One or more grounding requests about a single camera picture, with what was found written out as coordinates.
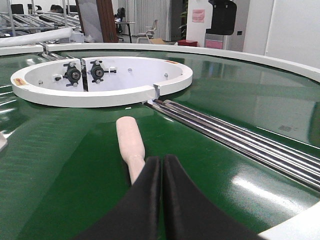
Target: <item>pink sign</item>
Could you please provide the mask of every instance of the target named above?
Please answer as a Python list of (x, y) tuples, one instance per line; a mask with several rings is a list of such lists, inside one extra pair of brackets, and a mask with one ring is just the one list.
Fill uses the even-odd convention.
[(222, 49), (223, 42), (222, 41), (216, 41), (216, 40), (205, 40), (205, 47), (210, 49)]
[(192, 10), (192, 22), (193, 23), (204, 23), (205, 22), (205, 10), (204, 9), (193, 9)]

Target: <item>yellow label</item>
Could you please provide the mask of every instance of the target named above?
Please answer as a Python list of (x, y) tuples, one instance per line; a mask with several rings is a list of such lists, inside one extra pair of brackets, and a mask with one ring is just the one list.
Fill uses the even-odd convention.
[(170, 60), (166, 60), (167, 63), (171, 63), (171, 64), (178, 64), (178, 62), (176, 61), (170, 61)]
[(15, 78), (13, 79), (15, 85), (17, 86), (23, 86), (23, 85), (27, 85), (27, 82), (25, 80), (23, 80), (22, 78)]

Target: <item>white chair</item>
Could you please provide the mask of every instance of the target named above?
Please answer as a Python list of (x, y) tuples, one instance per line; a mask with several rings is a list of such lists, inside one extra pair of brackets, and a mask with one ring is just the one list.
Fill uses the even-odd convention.
[(142, 32), (142, 33), (138, 33), (137, 34), (137, 40), (136, 43), (140, 43), (140, 39), (147, 39), (148, 42), (150, 44), (152, 44), (152, 42), (150, 41), (150, 39), (152, 39), (152, 37), (155, 34), (155, 30), (157, 29), (157, 25), (158, 25), (158, 20), (154, 20), (153, 25), (152, 26), (146, 26), (146, 28), (149, 28), (146, 32)]

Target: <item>red box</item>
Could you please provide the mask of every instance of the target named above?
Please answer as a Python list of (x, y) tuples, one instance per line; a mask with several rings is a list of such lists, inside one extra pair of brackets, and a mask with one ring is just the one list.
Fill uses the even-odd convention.
[(190, 47), (196, 47), (198, 44), (197, 41), (191, 41), (191, 40), (179, 40), (178, 45), (179, 46), (190, 46)]

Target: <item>green conveyor belt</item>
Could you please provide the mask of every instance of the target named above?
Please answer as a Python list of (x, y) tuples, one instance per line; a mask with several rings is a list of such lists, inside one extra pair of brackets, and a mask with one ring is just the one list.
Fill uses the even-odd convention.
[[(282, 70), (212, 56), (156, 51), (68, 51), (62, 56), (168, 59), (192, 85), (164, 96), (320, 157), (320, 85)], [(110, 210), (128, 186), (116, 120), (137, 119), (146, 156), (175, 154), (202, 192), (259, 233), (311, 207), (320, 193), (140, 104), (63, 108), (14, 95), (10, 76), (45, 62), (0, 57), (0, 239), (67, 240)], [(160, 216), (159, 239), (166, 239)]]

